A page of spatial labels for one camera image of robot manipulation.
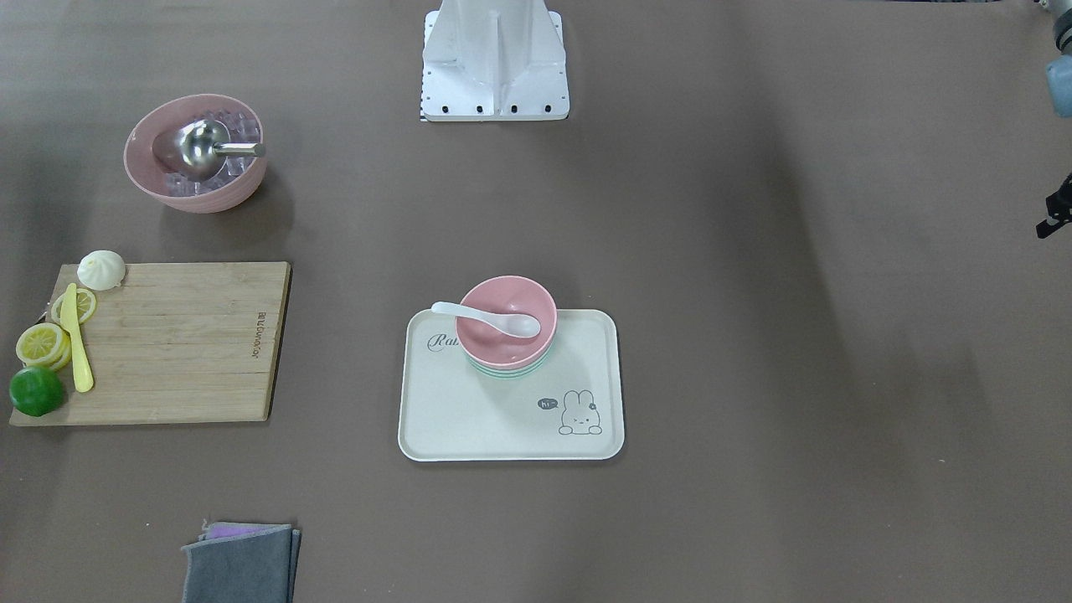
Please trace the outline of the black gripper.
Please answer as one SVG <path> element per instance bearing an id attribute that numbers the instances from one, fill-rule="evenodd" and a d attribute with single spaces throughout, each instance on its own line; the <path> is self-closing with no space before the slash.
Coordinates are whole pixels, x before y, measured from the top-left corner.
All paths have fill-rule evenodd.
<path id="1" fill-rule="evenodd" d="M 1069 174 L 1058 190 L 1045 198 L 1048 217 L 1034 225 L 1034 234 L 1039 240 L 1045 240 L 1058 229 L 1071 223 L 1071 183 L 1072 175 Z"/>

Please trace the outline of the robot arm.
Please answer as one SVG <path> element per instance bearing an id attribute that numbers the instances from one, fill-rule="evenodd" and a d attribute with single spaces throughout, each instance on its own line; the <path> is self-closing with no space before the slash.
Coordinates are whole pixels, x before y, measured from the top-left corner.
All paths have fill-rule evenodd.
<path id="1" fill-rule="evenodd" d="M 1052 38 L 1058 57 L 1046 65 L 1049 103 L 1055 114 L 1071 118 L 1071 1 L 1034 1 L 1053 17 Z M 1046 218 L 1034 225 L 1038 238 L 1056 233 L 1071 223 L 1071 174 L 1064 177 L 1057 190 L 1045 198 Z"/>

